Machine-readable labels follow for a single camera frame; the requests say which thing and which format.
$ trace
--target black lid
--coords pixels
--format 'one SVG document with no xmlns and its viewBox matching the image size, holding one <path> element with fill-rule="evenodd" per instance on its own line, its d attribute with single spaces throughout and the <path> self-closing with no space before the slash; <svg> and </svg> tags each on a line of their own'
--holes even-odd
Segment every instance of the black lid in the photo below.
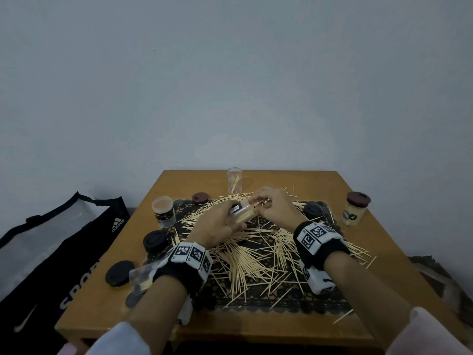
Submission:
<svg viewBox="0 0 473 355">
<path fill-rule="evenodd" d="M 192 202 L 195 204 L 204 204 L 209 200 L 209 195 L 205 192 L 199 192 L 192 196 Z"/>
<path fill-rule="evenodd" d="M 303 212 L 309 220 L 323 216 L 322 208 L 319 204 L 313 201 L 310 201 L 304 206 Z"/>
<path fill-rule="evenodd" d="M 134 269 L 135 265 L 129 260 L 122 260 L 121 262 L 113 264 L 105 274 L 105 281 L 111 286 L 122 286 L 130 281 L 130 270 Z"/>
<path fill-rule="evenodd" d="M 168 246 L 168 232 L 165 230 L 152 231 L 143 239 L 143 245 L 148 253 L 159 253 Z"/>
<path fill-rule="evenodd" d="M 347 202 L 359 208 L 366 208 L 371 198 L 361 192 L 350 192 L 347 194 Z"/>
</svg>

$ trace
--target wooden table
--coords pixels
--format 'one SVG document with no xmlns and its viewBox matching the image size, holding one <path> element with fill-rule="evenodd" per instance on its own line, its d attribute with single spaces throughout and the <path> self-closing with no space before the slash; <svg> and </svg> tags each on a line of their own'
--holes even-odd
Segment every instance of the wooden table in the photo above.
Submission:
<svg viewBox="0 0 473 355">
<path fill-rule="evenodd" d="M 286 187 L 300 200 L 326 202 L 339 220 L 350 187 L 334 171 L 255 171 L 243 172 L 243 191 L 251 192 L 263 185 Z M 84 287 L 56 324 L 56 330 L 77 346 L 85 338 L 98 338 L 125 319 L 129 286 L 111 288 L 104 281 L 111 265 L 120 260 L 142 264 L 146 253 L 143 237 L 158 228 L 151 201 L 168 195 L 189 199 L 196 192 L 211 198 L 228 195 L 226 170 L 166 170 L 152 186 L 136 212 L 110 249 L 101 258 Z M 376 196 L 371 195 L 373 202 Z M 357 228 L 340 226 L 349 241 L 377 255 L 370 267 L 379 279 L 407 299 L 432 313 L 460 341 L 466 342 L 462 324 L 423 279 L 404 253 L 394 243 L 375 217 L 367 211 Z M 176 326 L 172 340 L 245 340 L 258 343 L 292 343 L 338 346 L 377 346 L 356 315 L 332 325 L 335 316 L 270 311 L 195 311 L 187 326 Z"/>
</svg>

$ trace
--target adidas logo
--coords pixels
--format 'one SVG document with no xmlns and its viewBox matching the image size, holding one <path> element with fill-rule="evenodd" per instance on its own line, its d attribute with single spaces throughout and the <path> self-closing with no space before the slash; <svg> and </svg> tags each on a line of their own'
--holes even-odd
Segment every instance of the adidas logo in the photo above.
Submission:
<svg viewBox="0 0 473 355">
<path fill-rule="evenodd" d="M 115 232 L 124 221 L 125 219 L 115 218 L 114 224 L 112 226 L 112 233 Z"/>
</svg>

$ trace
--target hand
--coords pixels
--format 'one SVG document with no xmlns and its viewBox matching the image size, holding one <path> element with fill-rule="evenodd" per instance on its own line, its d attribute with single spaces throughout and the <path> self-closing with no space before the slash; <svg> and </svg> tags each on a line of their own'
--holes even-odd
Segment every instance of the hand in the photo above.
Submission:
<svg viewBox="0 0 473 355">
<path fill-rule="evenodd" d="M 260 188 L 251 196 L 249 202 L 252 203 L 262 199 L 267 199 L 268 202 L 256 206 L 258 214 L 291 233 L 294 233 L 300 223 L 307 221 L 282 189 Z"/>
<path fill-rule="evenodd" d="M 205 249 L 220 244 L 233 233 L 246 229 L 246 223 L 227 225 L 228 211 L 237 201 L 226 201 L 214 205 L 197 220 L 186 241 L 197 242 Z"/>
</svg>

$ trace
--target black and white bag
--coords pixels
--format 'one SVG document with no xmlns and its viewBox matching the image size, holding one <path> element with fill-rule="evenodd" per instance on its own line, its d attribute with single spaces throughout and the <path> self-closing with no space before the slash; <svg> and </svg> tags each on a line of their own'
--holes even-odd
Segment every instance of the black and white bag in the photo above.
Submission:
<svg viewBox="0 0 473 355">
<path fill-rule="evenodd" d="M 123 199 L 79 193 L 0 238 L 0 354 L 55 354 L 54 326 L 130 218 Z"/>
</svg>

